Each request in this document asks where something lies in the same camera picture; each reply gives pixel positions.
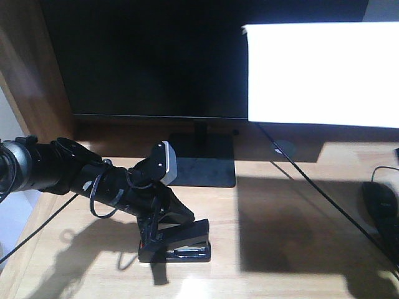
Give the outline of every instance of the computer mouse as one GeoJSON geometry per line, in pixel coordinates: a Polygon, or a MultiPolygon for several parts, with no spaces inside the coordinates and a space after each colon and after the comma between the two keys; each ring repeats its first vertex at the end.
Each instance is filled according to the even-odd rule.
{"type": "Polygon", "coordinates": [[[374,221],[397,216],[397,197],[387,185],[364,182],[362,184],[362,194],[367,211],[374,221]]]}

